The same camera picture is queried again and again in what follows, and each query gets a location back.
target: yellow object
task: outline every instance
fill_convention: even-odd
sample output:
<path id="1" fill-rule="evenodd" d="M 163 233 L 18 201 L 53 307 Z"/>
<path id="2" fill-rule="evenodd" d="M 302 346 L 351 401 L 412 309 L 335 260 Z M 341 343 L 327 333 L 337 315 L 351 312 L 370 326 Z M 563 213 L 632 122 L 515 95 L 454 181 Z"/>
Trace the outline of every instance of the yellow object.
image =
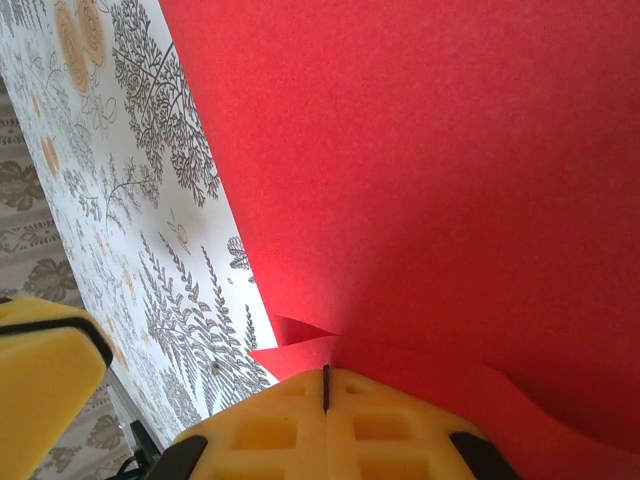
<path id="1" fill-rule="evenodd" d="M 186 430 L 172 448 L 206 438 L 195 468 L 187 477 L 167 475 L 175 464 L 167 455 L 167 462 L 156 465 L 158 473 L 165 470 L 158 478 L 474 480 L 449 435 L 468 432 L 485 439 L 477 427 L 337 369 L 331 370 L 325 415 L 322 375 L 319 370 L 297 375 Z"/>
<path id="2" fill-rule="evenodd" d="M 111 351 L 84 310 L 0 304 L 0 476 L 29 478 L 100 384 Z"/>

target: black rubber corner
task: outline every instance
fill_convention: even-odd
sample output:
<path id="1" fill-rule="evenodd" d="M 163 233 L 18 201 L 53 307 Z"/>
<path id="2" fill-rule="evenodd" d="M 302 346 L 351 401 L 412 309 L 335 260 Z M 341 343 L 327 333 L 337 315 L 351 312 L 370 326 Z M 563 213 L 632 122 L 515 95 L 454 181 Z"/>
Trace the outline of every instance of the black rubber corner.
<path id="1" fill-rule="evenodd" d="M 495 445 L 469 432 L 449 435 L 477 480 L 521 480 Z"/>
<path id="2" fill-rule="evenodd" d="M 206 446 L 207 439 L 199 435 L 170 446 L 145 480 L 189 480 Z"/>
<path id="3" fill-rule="evenodd" d="M 100 334 L 96 326 L 86 318 L 70 317 L 56 320 L 40 320 L 38 322 L 17 323 L 12 325 L 0 325 L 0 337 L 5 335 L 23 335 L 25 333 L 41 332 L 44 330 L 54 330 L 56 328 L 75 328 L 84 333 L 94 344 L 106 368 L 113 362 L 113 352 L 109 343 Z"/>

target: wallpaper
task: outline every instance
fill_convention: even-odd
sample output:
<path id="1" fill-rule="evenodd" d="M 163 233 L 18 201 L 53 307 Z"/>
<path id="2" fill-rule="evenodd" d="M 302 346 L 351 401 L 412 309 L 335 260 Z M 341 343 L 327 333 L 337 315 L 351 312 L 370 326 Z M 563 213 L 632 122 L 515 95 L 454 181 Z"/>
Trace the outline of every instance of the wallpaper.
<path id="1" fill-rule="evenodd" d="M 0 296 L 82 306 L 44 192 L 0 80 Z"/>
<path id="2" fill-rule="evenodd" d="M 0 79 L 0 296 L 82 307 L 71 266 Z M 106 385 L 89 399 L 31 480 L 102 480 L 131 455 Z"/>
<path id="3" fill-rule="evenodd" d="M 272 383 L 247 353 L 275 339 L 160 8 L 10 0 L 0 32 L 0 72 L 69 262 L 38 275 L 70 266 L 117 345 L 115 373 L 167 444 Z M 12 204 L 45 201 L 29 172 L 1 175 L 25 184 L 5 189 Z M 54 298 L 66 286 L 47 284 Z"/>

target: orange circle pattern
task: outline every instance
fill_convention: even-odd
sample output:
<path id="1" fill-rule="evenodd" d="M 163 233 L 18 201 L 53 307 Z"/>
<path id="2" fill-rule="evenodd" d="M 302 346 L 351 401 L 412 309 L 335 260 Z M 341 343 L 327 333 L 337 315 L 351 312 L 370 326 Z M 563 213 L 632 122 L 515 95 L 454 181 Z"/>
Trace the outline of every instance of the orange circle pattern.
<path id="1" fill-rule="evenodd" d="M 36 115 L 38 115 L 38 117 L 40 116 L 40 104 L 38 103 L 38 99 L 36 98 L 36 94 L 32 93 L 31 94 L 31 101 L 33 102 L 33 109 L 36 112 Z"/>
<path id="2" fill-rule="evenodd" d="M 78 1 L 78 21 L 89 57 L 96 65 L 102 65 L 106 49 L 102 22 L 94 0 Z"/>
<path id="3" fill-rule="evenodd" d="M 85 93 L 89 87 L 89 72 L 82 57 L 83 47 L 73 22 L 73 15 L 63 2 L 56 6 L 56 30 L 71 80 L 80 92 Z"/>
<path id="4" fill-rule="evenodd" d="M 58 178 L 58 172 L 60 171 L 60 162 L 58 161 L 58 154 L 53 146 L 53 140 L 50 137 L 40 139 L 40 146 L 44 153 L 44 158 L 47 160 L 47 167 L 49 172 L 54 178 Z"/>

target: fern pattern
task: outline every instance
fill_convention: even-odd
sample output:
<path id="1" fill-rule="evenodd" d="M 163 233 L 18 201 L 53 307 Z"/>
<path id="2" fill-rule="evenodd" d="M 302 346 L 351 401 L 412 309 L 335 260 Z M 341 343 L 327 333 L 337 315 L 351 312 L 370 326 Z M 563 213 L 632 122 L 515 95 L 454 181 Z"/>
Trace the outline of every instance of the fern pattern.
<path id="1" fill-rule="evenodd" d="M 80 59 L 86 90 L 54 3 L 0 1 L 0 71 L 84 305 L 166 446 L 268 386 L 248 353 L 275 339 L 158 3 L 86 2 L 105 47 Z"/>
<path id="2" fill-rule="evenodd" d="M 140 261 L 149 335 L 186 379 L 193 395 L 203 393 L 212 414 L 269 384 L 264 370 L 247 356 L 257 347 L 251 314 L 247 308 L 244 336 L 239 335 L 206 249 L 202 247 L 201 251 L 213 289 L 213 309 L 200 298 L 199 282 L 194 281 L 176 251 L 163 235 L 159 237 L 179 277 L 167 274 L 143 237 Z M 244 345 L 239 337 L 244 338 Z"/>

